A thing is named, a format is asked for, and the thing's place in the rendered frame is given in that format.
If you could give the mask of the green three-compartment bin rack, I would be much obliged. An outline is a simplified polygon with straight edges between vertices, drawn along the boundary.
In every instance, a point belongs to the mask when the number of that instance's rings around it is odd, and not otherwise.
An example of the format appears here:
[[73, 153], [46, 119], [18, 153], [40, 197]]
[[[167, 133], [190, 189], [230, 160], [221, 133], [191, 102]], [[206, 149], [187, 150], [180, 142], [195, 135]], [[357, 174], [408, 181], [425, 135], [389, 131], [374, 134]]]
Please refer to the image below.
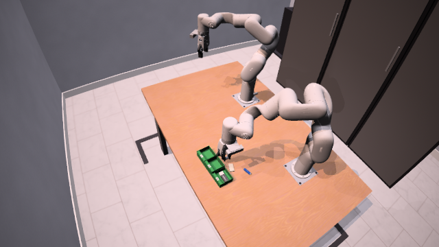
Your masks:
[[[217, 183], [219, 188], [227, 185], [233, 181], [233, 177], [230, 175], [225, 165], [220, 160], [220, 158], [214, 153], [211, 147], [208, 145], [205, 148], [197, 151], [197, 156], [201, 160], [202, 164], [205, 166], [209, 174], [212, 176], [214, 181]], [[224, 182], [219, 175], [219, 172], [223, 171], [226, 175], [228, 181]]]

